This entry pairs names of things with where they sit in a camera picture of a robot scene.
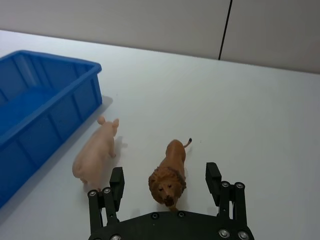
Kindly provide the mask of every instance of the pig ear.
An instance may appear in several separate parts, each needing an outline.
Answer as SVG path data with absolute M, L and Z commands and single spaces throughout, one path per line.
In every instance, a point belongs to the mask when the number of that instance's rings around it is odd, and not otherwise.
M 115 119 L 112 123 L 112 127 L 117 128 L 119 127 L 119 118 Z
M 106 119 L 104 116 L 100 116 L 100 117 L 98 117 L 97 122 L 98 122 L 98 124 L 102 125 L 106 122 Z

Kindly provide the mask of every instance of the white tabletop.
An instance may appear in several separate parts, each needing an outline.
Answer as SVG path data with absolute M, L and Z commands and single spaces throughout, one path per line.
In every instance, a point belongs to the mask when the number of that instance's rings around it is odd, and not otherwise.
M 31 50 L 95 61 L 104 106 L 0 209 L 0 239 L 88 239 L 88 198 L 72 163 L 98 127 L 120 119 L 117 158 L 125 187 L 120 221 L 165 210 L 148 177 L 172 139 L 191 137 L 181 210 L 216 215 L 206 162 L 246 185 L 256 240 L 318 239 L 320 75 L 0 31 L 0 56 Z

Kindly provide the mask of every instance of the blue plastic tray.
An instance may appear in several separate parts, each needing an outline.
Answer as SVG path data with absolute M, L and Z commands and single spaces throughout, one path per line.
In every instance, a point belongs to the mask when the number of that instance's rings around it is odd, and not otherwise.
M 102 104 L 101 70 L 24 50 L 0 58 L 0 208 Z

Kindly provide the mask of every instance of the brown toy lion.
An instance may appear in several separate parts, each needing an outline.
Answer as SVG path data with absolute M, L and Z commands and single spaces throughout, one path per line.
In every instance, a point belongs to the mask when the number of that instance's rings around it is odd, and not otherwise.
M 149 189 L 159 204 L 165 204 L 170 211 L 177 211 L 176 204 L 186 186 L 185 148 L 179 140 L 172 140 L 166 147 L 165 158 L 149 177 Z

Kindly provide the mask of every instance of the pig figurine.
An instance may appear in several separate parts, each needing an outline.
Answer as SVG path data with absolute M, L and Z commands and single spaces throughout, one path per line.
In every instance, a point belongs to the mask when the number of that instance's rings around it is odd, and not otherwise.
M 84 184 L 101 191 L 101 177 L 107 158 L 114 158 L 115 140 L 119 126 L 119 119 L 106 121 L 100 116 L 97 122 L 101 125 L 90 137 L 82 150 L 76 156 L 72 165 L 73 175 Z

